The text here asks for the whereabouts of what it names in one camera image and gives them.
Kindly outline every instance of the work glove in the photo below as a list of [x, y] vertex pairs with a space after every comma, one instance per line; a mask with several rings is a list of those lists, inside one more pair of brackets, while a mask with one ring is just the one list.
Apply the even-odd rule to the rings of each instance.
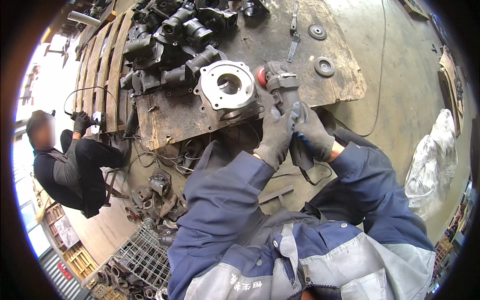
[[85, 135], [87, 128], [92, 126], [92, 121], [86, 112], [81, 111], [77, 114], [73, 123], [73, 132], [78, 132], [82, 136]]
[[318, 161], [327, 161], [332, 153], [335, 137], [328, 135], [317, 114], [304, 102], [301, 103], [301, 118], [294, 126], [294, 132], [307, 145]]
[[272, 105], [265, 112], [263, 131], [264, 136], [254, 153], [258, 154], [264, 162], [278, 171], [280, 165], [287, 157], [288, 146], [292, 140], [293, 125], [301, 111], [300, 102], [296, 102], [284, 115]]

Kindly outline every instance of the black cap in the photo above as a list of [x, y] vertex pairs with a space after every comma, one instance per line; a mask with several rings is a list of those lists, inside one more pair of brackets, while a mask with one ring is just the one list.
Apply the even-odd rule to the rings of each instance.
[[36, 110], [32, 112], [32, 116], [28, 119], [27, 127], [26, 127], [27, 136], [28, 136], [28, 139], [30, 140], [30, 144], [32, 145], [32, 147], [33, 147], [33, 143], [32, 143], [31, 134], [34, 131], [34, 129], [36, 129], [44, 121], [52, 120], [52, 119], [53, 119], [53, 116], [49, 113], [44, 112], [43, 110]]

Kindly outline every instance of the grinding disc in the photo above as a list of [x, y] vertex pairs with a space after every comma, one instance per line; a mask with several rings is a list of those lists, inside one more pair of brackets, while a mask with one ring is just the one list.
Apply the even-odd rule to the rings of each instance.
[[318, 57], [313, 61], [313, 66], [315, 71], [317, 71], [320, 75], [329, 77], [335, 73], [335, 65], [333, 62], [326, 58], [326, 57]]
[[318, 40], [324, 40], [327, 38], [327, 32], [320, 25], [312, 24], [308, 26], [308, 34]]

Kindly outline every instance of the gray pipe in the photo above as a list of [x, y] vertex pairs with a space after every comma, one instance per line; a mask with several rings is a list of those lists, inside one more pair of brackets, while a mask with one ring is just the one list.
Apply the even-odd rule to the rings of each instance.
[[81, 12], [72, 11], [68, 14], [67, 19], [80, 22], [89, 26], [97, 27], [100, 25], [100, 20], [87, 16]]

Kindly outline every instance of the white plastic sack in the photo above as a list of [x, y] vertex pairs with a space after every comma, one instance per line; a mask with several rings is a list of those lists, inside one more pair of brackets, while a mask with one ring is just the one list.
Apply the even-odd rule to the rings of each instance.
[[442, 109], [430, 134], [418, 144], [405, 180], [405, 194], [413, 213], [426, 220], [440, 209], [450, 190], [456, 164], [452, 113]]

